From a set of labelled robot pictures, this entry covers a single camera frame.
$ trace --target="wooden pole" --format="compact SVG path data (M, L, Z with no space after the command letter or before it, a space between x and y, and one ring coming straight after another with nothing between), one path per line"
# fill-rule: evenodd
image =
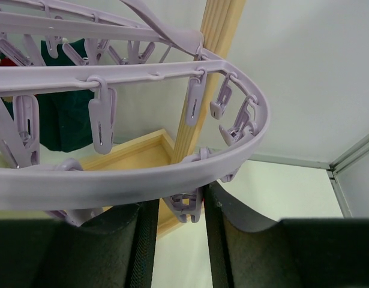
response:
M207 0L201 27L205 40L204 48L223 58L227 57L244 4L245 0ZM218 85L218 79L217 74L208 76L199 120L193 127L185 123L187 103L187 99L185 99L172 163L178 163L194 152L197 139L209 111L209 102L211 102Z

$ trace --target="drying rack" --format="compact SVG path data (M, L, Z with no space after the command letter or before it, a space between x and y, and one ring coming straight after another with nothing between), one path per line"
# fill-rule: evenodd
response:
M54 45L55 38L60 35L63 37L79 36L93 40L92 44L95 48L99 43L97 39L127 40L129 43L127 59L129 63L127 64L142 64L121 65L124 64L123 59L110 46L107 46L107 48L102 47L102 51L87 49L88 54L89 51L92 54L103 53L107 49L112 59L120 65L97 66L95 61L87 63L84 59L75 58L74 62L77 65L80 64L78 67L0 68L0 97L19 96L23 93L38 94L74 89L95 89L103 86L100 79L112 87L119 83L154 82L190 77L176 143L174 144L164 130L160 130L119 145L110 154L95 155L80 161L85 170L83 173L54 171L54 167L42 165L39 165L36 173L31 171L35 169L35 166L9 172L0 169L0 209L48 209L53 211L86 209L161 197L166 197L166 203L170 206L174 202L167 201L167 197L190 191L190 194L195 196L197 212L194 213L194 209L188 207L171 206L170 210L176 214L176 217L173 218L171 216L173 214L163 217L165 218L164 230L167 230L179 221L185 222L187 215L192 216L193 221L197 221L199 219L199 199L201 199L199 187L220 178L225 181L232 180L238 167L260 144L269 125L269 106L266 98L243 72L223 60L227 56L245 1L208 0L201 28L203 35L199 32L168 27L161 23L139 0L121 0L121 2L128 5L147 25L59 0L43 2L0 0L0 4L45 10L48 15L48 18L32 17L0 11L0 31L44 35L48 37L49 46ZM53 19L49 17L51 13L63 13L94 23ZM164 43L168 46L166 53L169 53L171 48L175 48L196 57L199 61L180 64L144 64L145 61L139 61L139 54L134 52L135 48L137 52L139 51L138 41ZM32 59L38 59L35 54L33 53ZM46 86L34 80L41 74L43 80L47 82ZM119 75L126 74L126 77L119 77ZM211 102L217 88L218 74L224 75L225 81L219 101ZM87 81L89 77L96 77L95 75L99 75L99 78ZM219 119L231 96L232 90L229 87L231 83L235 84L246 96L235 123L237 125L235 125L235 130L240 128L238 141L231 137L231 129L234 127L230 130L221 127L222 136L229 145L225 151L212 154L207 148L202 148L199 154L191 155L210 103L211 115ZM194 107L192 117L189 117L188 106ZM254 123L257 125L257 127L251 125L250 132L243 131L246 126L240 127L239 123L247 117L245 113L247 106L253 107ZM156 152L158 157L141 164L141 157L145 159L149 153ZM116 169L127 171L93 172L93 170L109 170L114 166ZM46 194L41 190L41 187L45 186L48 187ZM71 187L75 190L73 195L71 195Z

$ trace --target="wooden post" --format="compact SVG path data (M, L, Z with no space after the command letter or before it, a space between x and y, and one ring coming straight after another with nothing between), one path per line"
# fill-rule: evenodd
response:
M245 0L207 0L201 27L205 39L204 48L223 58L227 57L244 4ZM193 127L185 123L187 103L187 99L185 99L172 163L178 163L194 152L197 139L209 111L209 102L211 102L218 85L218 79L217 74L208 76L199 120Z

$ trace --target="white wall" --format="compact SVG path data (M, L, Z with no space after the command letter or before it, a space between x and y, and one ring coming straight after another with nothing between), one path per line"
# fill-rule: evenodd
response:
M342 217L325 170L248 161L222 186L274 220ZM205 229L202 215L157 241L152 287L212 287Z
M353 217L369 217L369 154L338 174L338 182Z
M138 19L117 0L69 1ZM147 3L170 25L200 27L205 0ZM115 46L124 55L125 45ZM369 0L247 1L228 59L270 100L272 124L258 153L330 162L369 132ZM184 60L191 58L179 52L168 58ZM175 137L185 90L185 80L119 87L117 136L165 128ZM222 124L231 126L242 101L235 93ZM208 117L201 145L225 147L217 124Z

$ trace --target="green cloth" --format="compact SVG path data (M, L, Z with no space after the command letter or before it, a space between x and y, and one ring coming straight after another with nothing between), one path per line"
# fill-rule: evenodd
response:
M87 57L84 39L70 43L81 57ZM41 42L41 55L47 66L74 66L58 45L57 59L49 56L46 42ZM92 143L88 103L94 98L90 90L37 95L40 118L40 143L51 151L71 152ZM5 103L12 113L12 104Z

